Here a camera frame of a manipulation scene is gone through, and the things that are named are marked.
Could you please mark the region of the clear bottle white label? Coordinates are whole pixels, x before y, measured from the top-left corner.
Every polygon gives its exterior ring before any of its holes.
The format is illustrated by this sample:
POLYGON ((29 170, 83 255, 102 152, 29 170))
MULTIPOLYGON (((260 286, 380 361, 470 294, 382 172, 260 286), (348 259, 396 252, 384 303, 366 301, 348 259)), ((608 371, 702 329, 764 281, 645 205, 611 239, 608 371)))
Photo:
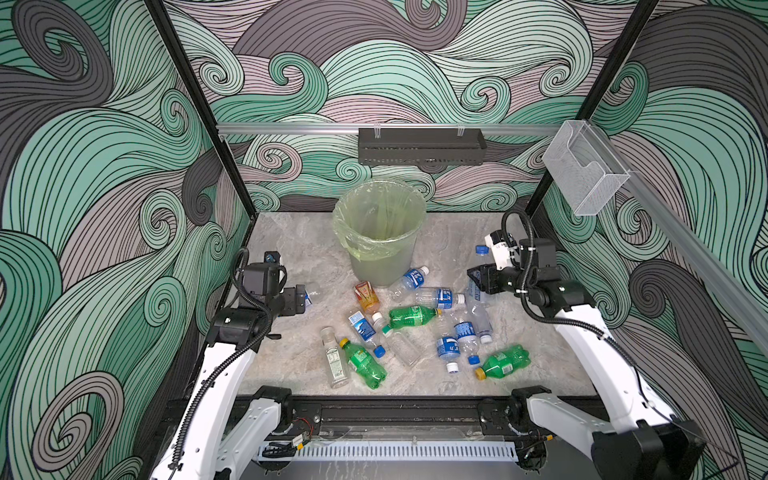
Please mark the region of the clear bottle white label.
POLYGON ((346 357, 336 339, 334 328, 330 326, 322 328, 320 338, 326 357, 329 384, 332 388, 342 387, 350 381, 350 374, 346 357))

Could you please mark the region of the blue label bottle front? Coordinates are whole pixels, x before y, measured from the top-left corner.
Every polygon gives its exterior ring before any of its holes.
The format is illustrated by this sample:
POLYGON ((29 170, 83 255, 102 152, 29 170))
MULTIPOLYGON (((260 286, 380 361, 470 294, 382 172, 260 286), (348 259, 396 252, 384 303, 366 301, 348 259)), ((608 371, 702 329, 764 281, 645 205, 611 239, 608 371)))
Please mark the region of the blue label bottle front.
POLYGON ((449 374, 459 372, 458 361, 461 356, 458 340, 451 335, 439 335, 436 339, 437 357, 444 363, 449 374))

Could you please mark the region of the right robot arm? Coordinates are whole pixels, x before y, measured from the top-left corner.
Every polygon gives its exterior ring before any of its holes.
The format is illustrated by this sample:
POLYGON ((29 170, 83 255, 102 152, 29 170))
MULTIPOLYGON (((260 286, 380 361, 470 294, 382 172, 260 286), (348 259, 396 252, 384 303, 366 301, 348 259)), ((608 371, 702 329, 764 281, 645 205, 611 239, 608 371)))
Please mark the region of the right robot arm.
POLYGON ((706 441, 693 421, 680 419, 642 377, 612 337, 593 297, 566 280, 548 239, 514 242, 501 231, 477 252, 492 260, 467 271, 471 285, 491 296, 510 292, 534 320, 566 340, 601 399, 601 420, 548 390, 522 391, 521 415, 588 457, 603 479, 689 479, 706 441))

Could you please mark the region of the blue label bottle white cap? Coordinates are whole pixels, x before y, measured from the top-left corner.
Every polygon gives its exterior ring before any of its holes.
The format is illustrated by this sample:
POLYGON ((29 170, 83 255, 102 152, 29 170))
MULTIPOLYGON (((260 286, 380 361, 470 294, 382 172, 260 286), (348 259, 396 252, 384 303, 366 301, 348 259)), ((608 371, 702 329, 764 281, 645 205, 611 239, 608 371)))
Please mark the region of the blue label bottle white cap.
POLYGON ((466 304, 466 296, 450 288, 420 287, 414 291, 416 303, 429 308, 450 310, 466 304))

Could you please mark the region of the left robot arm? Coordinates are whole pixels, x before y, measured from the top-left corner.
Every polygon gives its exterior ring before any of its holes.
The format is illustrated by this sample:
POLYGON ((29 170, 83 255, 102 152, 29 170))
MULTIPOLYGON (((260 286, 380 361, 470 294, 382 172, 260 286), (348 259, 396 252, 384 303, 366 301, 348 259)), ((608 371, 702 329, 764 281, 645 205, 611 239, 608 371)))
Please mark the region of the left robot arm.
POLYGON ((237 273, 233 283, 246 304, 215 315, 192 396, 153 479, 238 479, 267 437, 292 424, 290 390, 263 386, 234 427, 227 426, 240 385, 274 320, 305 310, 305 289, 285 285, 278 252, 266 252, 263 261, 237 273))

